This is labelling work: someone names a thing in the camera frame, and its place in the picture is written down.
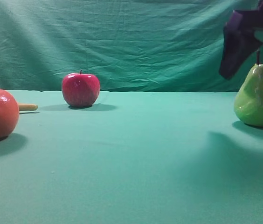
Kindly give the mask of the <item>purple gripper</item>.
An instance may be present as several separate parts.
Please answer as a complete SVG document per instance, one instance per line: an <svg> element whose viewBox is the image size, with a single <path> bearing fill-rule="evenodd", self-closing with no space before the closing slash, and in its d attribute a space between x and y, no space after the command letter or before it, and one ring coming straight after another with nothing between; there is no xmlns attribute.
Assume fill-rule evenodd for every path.
<svg viewBox="0 0 263 224"><path fill-rule="evenodd" d="M230 80L247 58L262 46L253 30L263 30L263 0L254 10L234 10L223 28L219 74Z"/></svg>

